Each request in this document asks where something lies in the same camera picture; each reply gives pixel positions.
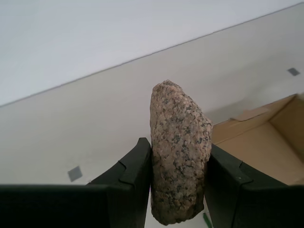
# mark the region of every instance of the pink speckled stone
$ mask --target pink speckled stone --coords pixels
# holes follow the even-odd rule
[[[151,207],[162,224],[204,209],[204,177],[212,123],[181,87],[167,80],[153,88],[150,105],[153,181]]]

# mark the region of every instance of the green object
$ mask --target green object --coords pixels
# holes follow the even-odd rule
[[[212,228],[212,224],[206,213],[203,214],[203,218],[204,218],[205,223],[207,224],[208,228]]]

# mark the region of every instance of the gray square marker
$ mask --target gray square marker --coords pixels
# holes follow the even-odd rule
[[[67,173],[68,173],[68,176],[69,176],[71,182],[73,182],[73,181],[77,180],[78,178],[82,177],[82,173],[81,173],[81,170],[80,170],[79,166],[71,169]]]
[[[290,69],[288,69],[287,71],[288,71],[290,74],[292,74],[292,76],[297,76],[297,75],[300,74],[300,72],[297,71],[297,69],[295,69],[295,68],[290,68]]]

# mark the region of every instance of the open cardboard box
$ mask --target open cardboard box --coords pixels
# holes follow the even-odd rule
[[[278,181],[304,184],[304,100],[299,95],[215,125],[212,142]]]

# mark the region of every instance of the rock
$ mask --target rock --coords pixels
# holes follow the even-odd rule
[[[169,80],[153,88],[150,114],[152,214],[163,225],[192,219],[204,209],[212,123]]]

